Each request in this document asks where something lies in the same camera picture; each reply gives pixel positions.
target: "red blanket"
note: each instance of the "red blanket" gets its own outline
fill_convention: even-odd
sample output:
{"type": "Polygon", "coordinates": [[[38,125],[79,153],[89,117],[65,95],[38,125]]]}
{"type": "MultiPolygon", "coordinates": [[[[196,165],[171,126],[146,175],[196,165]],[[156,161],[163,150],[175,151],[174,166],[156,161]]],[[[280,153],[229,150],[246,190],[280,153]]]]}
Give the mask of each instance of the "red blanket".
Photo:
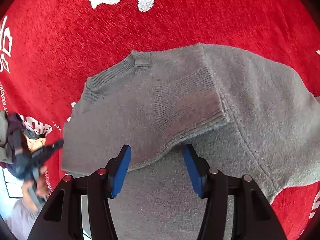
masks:
{"type": "MultiPolygon", "coordinates": [[[[47,143],[62,137],[86,78],[130,50],[197,42],[247,49],[292,67],[320,96],[320,32],[299,0],[15,0],[0,31],[4,109],[46,131],[47,143]]],[[[59,160],[48,162],[52,187],[64,174],[59,160]]],[[[317,192],[317,183],[290,188],[274,201],[290,240],[305,227],[317,192]]]]}

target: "gray sweater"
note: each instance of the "gray sweater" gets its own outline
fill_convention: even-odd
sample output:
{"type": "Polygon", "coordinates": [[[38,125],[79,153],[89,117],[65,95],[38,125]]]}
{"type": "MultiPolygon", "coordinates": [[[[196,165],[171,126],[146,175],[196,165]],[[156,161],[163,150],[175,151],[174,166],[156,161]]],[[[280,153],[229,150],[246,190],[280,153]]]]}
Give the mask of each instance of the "gray sweater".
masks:
{"type": "MultiPolygon", "coordinates": [[[[123,190],[109,201],[119,239],[196,239],[205,200],[184,143],[226,175],[252,175],[270,201],[320,180],[319,103],[292,68],[227,46],[132,52],[87,80],[64,138],[62,168],[78,174],[132,146],[123,190]]],[[[226,238],[231,220],[229,209],[226,238]]]]}

